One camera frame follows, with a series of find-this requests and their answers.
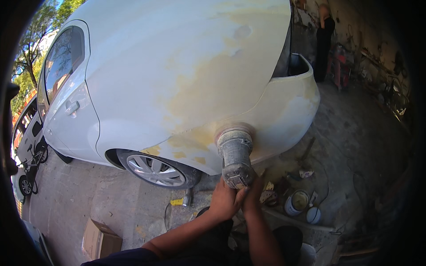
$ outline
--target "hand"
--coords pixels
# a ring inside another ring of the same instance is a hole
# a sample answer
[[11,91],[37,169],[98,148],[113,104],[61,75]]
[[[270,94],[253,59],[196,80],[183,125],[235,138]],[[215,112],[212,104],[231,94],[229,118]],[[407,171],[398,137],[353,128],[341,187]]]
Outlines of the hand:
[[213,191],[212,201],[208,210],[212,218],[218,219],[218,222],[231,219],[241,208],[244,198],[249,188],[241,189],[237,192],[225,184],[220,177],[215,190]]
[[254,178],[251,189],[245,197],[241,207],[244,214],[251,211],[258,211],[261,208],[259,198],[263,191],[263,180],[257,175],[253,168],[250,174],[253,175]]

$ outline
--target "car door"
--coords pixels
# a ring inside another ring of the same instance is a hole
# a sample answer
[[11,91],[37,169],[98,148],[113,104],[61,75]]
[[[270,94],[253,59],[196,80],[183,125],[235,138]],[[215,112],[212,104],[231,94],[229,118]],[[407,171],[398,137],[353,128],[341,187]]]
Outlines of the car door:
[[99,120],[85,76],[90,57],[89,31],[80,20],[62,27],[46,56],[43,80],[49,102],[43,131],[48,144],[63,155],[99,162]]
[[16,155],[14,159],[17,164],[25,160],[31,160],[32,155],[28,148],[32,144],[32,149],[34,149],[35,137],[32,133],[32,128],[37,119],[37,101],[32,99],[24,108],[23,114],[14,127],[12,152]]

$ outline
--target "rear bumper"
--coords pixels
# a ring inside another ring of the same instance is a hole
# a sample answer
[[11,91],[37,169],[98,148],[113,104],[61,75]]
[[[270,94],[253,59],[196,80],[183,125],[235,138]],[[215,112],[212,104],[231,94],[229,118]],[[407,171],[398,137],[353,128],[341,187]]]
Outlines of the rear bumper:
[[289,73],[293,76],[272,78],[250,110],[174,135],[141,152],[178,161],[210,175],[220,174],[222,158],[213,143],[215,135],[220,128],[241,122],[256,130],[252,163],[287,151],[306,133],[320,104],[314,71],[302,55],[291,55]]

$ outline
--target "paint can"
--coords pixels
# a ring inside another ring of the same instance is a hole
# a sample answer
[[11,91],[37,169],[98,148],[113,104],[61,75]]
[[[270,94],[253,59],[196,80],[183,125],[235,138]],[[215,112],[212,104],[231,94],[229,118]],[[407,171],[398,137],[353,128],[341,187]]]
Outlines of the paint can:
[[300,214],[309,204],[309,195],[303,189],[296,190],[285,202],[285,212],[290,216]]
[[321,210],[318,207],[309,208],[306,213],[306,221],[311,224],[316,224],[321,219]]

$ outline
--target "can lid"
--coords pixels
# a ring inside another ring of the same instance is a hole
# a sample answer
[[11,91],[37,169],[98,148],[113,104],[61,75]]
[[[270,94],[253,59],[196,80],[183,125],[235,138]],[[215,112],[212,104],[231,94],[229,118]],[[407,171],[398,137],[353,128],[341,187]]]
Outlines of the can lid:
[[317,207],[309,208],[306,213],[306,221],[311,224],[316,224],[321,219],[321,210]]

